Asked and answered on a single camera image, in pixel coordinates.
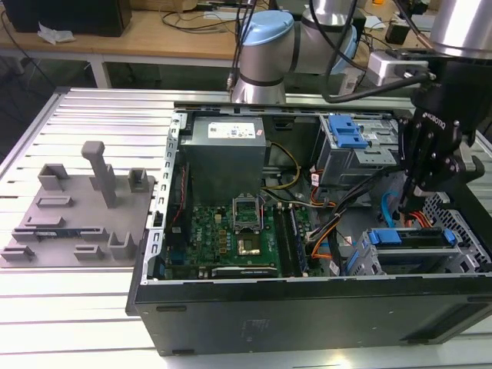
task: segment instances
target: blue latch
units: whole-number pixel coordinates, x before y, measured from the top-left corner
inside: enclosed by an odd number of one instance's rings
[[[369,238],[373,244],[401,244],[398,232],[390,228],[373,229],[369,232]]]
[[[366,148],[369,146],[361,136],[359,127],[350,115],[330,115],[328,127],[337,139],[339,148]]]
[[[452,244],[453,246],[457,243],[457,239],[456,239],[456,236],[454,235],[453,231],[449,228],[446,228],[444,229],[444,237],[446,238],[446,240]]]
[[[377,236],[377,233],[374,231],[369,232],[369,239],[371,240],[372,244],[379,244],[379,237]]]
[[[359,258],[359,251],[355,251],[354,254],[352,255],[351,259],[348,261],[347,267],[345,268],[347,273],[350,271],[350,269],[352,269],[352,267],[355,264],[355,261],[357,261],[358,258]]]

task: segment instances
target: yellow wire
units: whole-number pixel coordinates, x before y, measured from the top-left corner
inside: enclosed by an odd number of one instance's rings
[[[301,167],[299,166],[298,161],[295,160],[294,156],[284,146],[278,144],[277,142],[272,142],[271,144],[272,144],[272,146],[277,146],[278,148],[280,148],[285,154],[288,155],[289,158],[292,159],[292,161],[295,164],[295,167],[296,167],[296,171],[297,172],[295,174],[294,179],[290,183],[280,184],[278,186],[262,187],[262,189],[264,189],[264,190],[283,190],[285,188],[290,188],[290,187],[292,187],[293,185],[295,185],[299,181],[299,177],[301,176]]]

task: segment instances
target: black computer case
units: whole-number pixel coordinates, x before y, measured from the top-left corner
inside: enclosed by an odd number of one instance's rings
[[[131,20],[129,0],[4,0],[17,32],[37,32],[38,23],[58,31],[121,36]]]

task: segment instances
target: expansion slot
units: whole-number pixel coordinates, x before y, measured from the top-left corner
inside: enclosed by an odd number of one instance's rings
[[[274,209],[275,234],[277,236],[278,255],[284,277],[301,277],[297,230],[294,229],[291,209]]]

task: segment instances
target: wooden table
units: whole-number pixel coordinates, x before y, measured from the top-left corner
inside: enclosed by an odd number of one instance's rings
[[[368,2],[365,9],[384,21],[391,18],[395,5],[387,1],[385,5],[376,6]],[[193,18],[196,14],[186,14],[183,18]],[[169,17],[175,22],[175,15]],[[193,27],[217,23],[218,20],[197,18],[179,25]],[[146,63],[156,65],[200,65],[225,67],[231,66],[234,56],[235,40],[231,32],[196,35],[181,32],[163,25],[158,12],[133,11],[131,24],[119,38],[94,35],[75,35],[75,42],[51,45],[32,33],[18,33],[12,25],[8,30],[17,43],[32,58],[63,60],[82,60],[91,64],[96,84],[99,88],[110,88],[111,82],[106,69],[106,62]],[[234,23],[228,24],[230,30]],[[383,38],[383,31],[372,33]],[[416,43],[413,35],[408,36],[405,46]],[[13,45],[5,30],[0,31],[0,55],[21,58],[23,54]],[[356,61],[367,64],[369,52],[363,45],[359,47]]]

